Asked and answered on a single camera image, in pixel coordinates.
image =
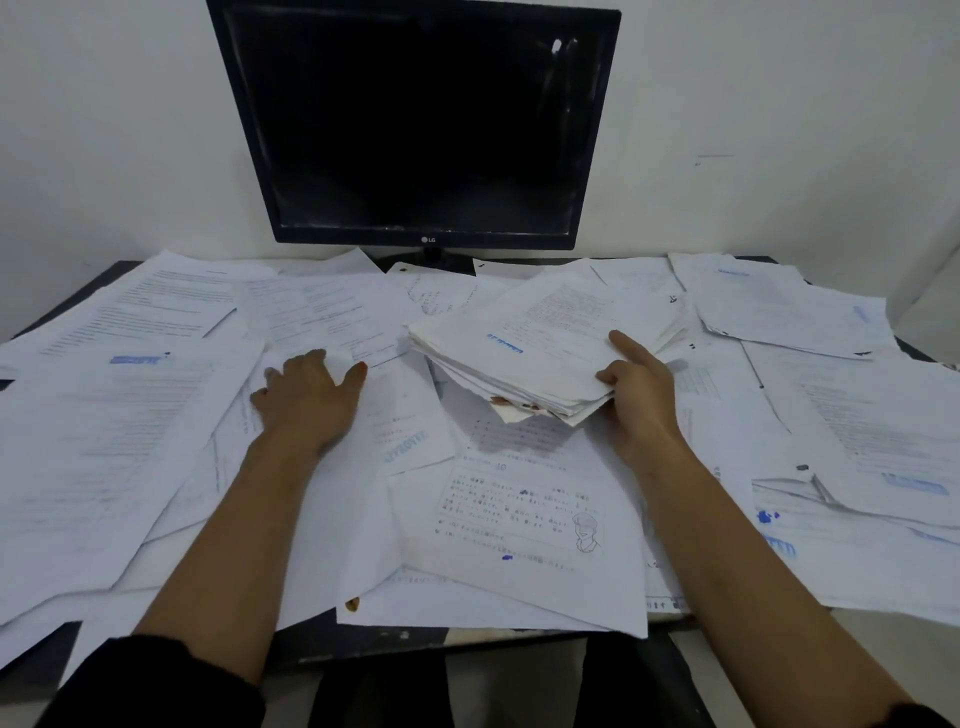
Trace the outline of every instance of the black monitor screen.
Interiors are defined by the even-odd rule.
[[[573,247],[619,12],[463,0],[226,10],[277,239]]]

